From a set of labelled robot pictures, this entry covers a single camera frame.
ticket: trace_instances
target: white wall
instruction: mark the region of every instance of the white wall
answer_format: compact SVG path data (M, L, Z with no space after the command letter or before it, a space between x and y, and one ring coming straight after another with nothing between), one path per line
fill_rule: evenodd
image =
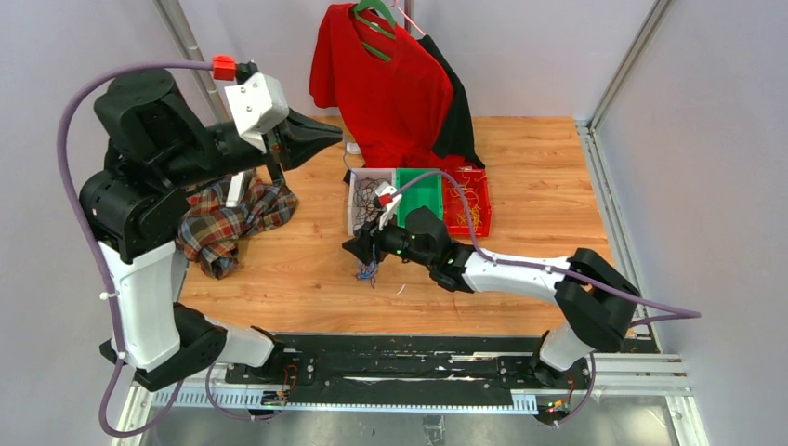
M678 1L599 131L713 445L785 444L788 3Z
M0 444L109 444L97 417L112 370L98 351L111 334L109 314L60 185L55 135L66 101L98 73L180 56L151 2L6 1L0 40ZM178 79L209 117L192 78ZM81 186L106 149L92 100L69 142Z
M308 87L318 27L331 3L341 2L181 0L206 56L254 59L307 114L325 113ZM586 118L652 4L414 0L414 19L457 71L473 114Z

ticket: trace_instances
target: red t-shirt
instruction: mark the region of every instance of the red t-shirt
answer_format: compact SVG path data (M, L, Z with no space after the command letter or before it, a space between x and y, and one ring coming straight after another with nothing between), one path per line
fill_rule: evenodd
M432 153L453 100L446 72L402 27L390 39L355 18L355 4L330 5L312 60L309 93L339 107L368 167L455 167L462 157ZM391 30L369 11L365 19ZM391 57L381 60L366 42Z

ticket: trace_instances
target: white bin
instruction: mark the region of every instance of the white bin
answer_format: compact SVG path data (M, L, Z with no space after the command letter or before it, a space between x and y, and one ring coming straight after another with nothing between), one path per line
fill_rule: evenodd
M356 182L364 181L366 178L371 180L382 179L391 186L397 185L397 169L353 169L357 175L350 174L350 191L348 192L348 235L353 235L353 230L361 227L359 220L359 207L355 205Z

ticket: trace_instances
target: plastic bin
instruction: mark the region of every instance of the plastic bin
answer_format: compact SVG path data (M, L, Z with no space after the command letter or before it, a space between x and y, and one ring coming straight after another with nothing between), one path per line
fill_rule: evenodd
M397 181L397 169L372 169L360 168L353 169L357 175L350 174L350 191L348 193L348 235L353 235L353 231L360 228L363 224L365 215L359 214L361 210L356 205L356 187L363 185L369 181L386 181L388 184L394 186Z
M493 218L493 208L490 205L490 193L487 190L487 174L483 169L456 169L446 171L460 183L465 190L466 199L471 212L474 207L479 209L479 221L475 222L475 232L479 237L490 235L490 222ZM452 237L467 237L470 235L466 211L463 207L457 189L443 179L443 221L449 228Z
M437 169L397 169L397 189L419 175ZM402 194L397 209L397 224L405 227L405 218L414 209L426 206L437 218L443 218L443 187L440 176L426 177Z

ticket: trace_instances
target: wooden surface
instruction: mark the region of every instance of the wooden surface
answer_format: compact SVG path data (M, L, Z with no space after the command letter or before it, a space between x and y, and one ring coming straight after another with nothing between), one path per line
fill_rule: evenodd
M571 119L476 118L474 129L492 199L483 247L552 257L582 246L611 260ZM269 331L541 335L563 321L556 307L534 299L443 291L426 269L394 256L381 264L374 289L357 282L356 260L340 246L348 239L341 157L337 145L287 172L301 202L293 219L243 242L242 266L226 279L208 278L192 264L181 301ZM361 165L360 156L348 159Z

